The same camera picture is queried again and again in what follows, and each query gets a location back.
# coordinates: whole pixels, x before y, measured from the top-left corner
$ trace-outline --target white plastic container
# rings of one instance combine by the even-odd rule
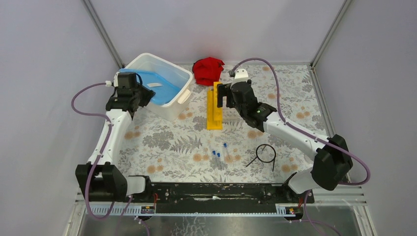
[[[170,102],[164,105],[155,105],[150,102],[146,106],[148,110],[166,120],[175,120],[188,106],[191,98],[189,87],[193,80],[193,75],[188,70],[150,53],[140,54],[126,68],[155,72],[174,86],[181,88]]]

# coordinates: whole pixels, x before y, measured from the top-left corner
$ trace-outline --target crumpled red cloth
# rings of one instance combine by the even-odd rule
[[[204,58],[198,60],[193,65],[193,73],[196,83],[199,85],[213,86],[218,82],[223,71],[224,63],[216,58]]]

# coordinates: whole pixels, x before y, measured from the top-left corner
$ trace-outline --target gray floor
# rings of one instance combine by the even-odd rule
[[[308,208],[311,219],[323,221],[337,228],[344,236],[360,235],[356,218],[348,206],[321,206]],[[143,225],[125,216],[116,230],[118,216],[106,221],[95,221],[84,216],[81,236],[146,236]],[[281,236],[320,235],[309,223],[289,224],[284,218],[276,217],[153,217],[146,221],[151,236]],[[337,235],[324,229],[326,235]]]

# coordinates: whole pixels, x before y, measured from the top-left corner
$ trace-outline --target gray wall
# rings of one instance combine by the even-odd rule
[[[417,231],[417,2],[355,1],[317,66],[337,133],[371,168],[379,235]],[[354,180],[364,178],[355,164]]]
[[[343,0],[92,0],[124,63],[311,61]]]
[[[0,235],[59,236],[103,124],[70,100],[117,68],[79,0],[1,1],[0,32]],[[110,90],[77,106],[104,112]]]

